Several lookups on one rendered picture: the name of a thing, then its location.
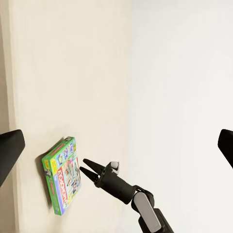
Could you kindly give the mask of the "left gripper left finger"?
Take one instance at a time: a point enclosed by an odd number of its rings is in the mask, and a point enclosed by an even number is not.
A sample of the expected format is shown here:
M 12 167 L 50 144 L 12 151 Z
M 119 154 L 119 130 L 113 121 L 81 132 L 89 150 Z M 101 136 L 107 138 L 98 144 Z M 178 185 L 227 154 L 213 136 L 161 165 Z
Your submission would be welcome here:
M 21 129 L 0 134 L 0 187 L 25 148 Z

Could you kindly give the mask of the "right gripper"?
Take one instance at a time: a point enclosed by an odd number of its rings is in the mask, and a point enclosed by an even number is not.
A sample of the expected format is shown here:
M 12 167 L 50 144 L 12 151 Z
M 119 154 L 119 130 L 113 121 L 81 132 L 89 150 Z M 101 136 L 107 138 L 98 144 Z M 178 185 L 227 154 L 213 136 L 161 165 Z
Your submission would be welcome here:
M 97 188 L 102 188 L 104 191 L 118 198 L 124 190 L 126 181 L 115 175 L 112 168 L 102 166 L 88 159 L 83 159 L 83 162 L 88 165 L 96 173 L 80 166 L 80 171 L 91 179 Z

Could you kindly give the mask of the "board game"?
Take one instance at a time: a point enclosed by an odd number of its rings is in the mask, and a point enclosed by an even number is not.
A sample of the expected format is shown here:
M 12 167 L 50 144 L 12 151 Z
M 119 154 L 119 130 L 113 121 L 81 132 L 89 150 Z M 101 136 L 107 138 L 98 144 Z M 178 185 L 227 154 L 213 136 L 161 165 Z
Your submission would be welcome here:
M 82 187 L 75 137 L 68 136 L 42 162 L 54 213 L 62 216 Z

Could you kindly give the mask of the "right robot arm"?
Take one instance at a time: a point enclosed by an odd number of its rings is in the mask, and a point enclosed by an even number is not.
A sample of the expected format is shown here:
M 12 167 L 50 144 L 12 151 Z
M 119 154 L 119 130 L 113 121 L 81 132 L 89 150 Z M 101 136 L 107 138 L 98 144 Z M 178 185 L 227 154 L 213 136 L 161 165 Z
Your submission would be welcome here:
M 111 161 L 107 166 L 102 166 L 88 159 L 83 159 L 96 173 L 80 166 L 80 171 L 91 179 L 97 188 L 118 198 L 128 205 L 130 202 L 133 210 L 140 214 L 138 223 L 143 233 L 174 233 L 166 218 L 159 208 L 154 208 L 154 195 L 138 185 L 131 186 L 118 176 L 120 163 Z

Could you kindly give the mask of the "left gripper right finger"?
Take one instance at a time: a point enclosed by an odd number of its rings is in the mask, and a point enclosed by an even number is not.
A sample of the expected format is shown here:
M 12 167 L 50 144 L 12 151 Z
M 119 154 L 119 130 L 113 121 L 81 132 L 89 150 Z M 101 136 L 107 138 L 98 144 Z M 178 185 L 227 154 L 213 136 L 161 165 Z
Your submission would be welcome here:
M 217 145 L 233 168 L 233 131 L 222 129 Z

